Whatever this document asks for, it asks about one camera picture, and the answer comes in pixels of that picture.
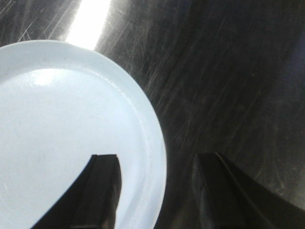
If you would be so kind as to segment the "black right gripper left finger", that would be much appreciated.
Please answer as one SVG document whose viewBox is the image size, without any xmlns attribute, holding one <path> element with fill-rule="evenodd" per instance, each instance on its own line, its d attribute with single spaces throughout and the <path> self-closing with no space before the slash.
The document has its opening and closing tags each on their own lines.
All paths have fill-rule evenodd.
<svg viewBox="0 0 305 229">
<path fill-rule="evenodd" d="M 59 200 L 35 223 L 35 229 L 112 229 L 122 187 L 116 155 L 92 155 Z"/>
</svg>

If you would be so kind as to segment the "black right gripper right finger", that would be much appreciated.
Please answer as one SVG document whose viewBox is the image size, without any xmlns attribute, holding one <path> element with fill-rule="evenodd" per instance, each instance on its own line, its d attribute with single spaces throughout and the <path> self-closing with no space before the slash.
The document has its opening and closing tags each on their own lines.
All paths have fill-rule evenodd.
<svg viewBox="0 0 305 229">
<path fill-rule="evenodd" d="M 203 229 L 303 229 L 305 211 L 218 153 L 196 154 L 193 195 Z"/>
</svg>

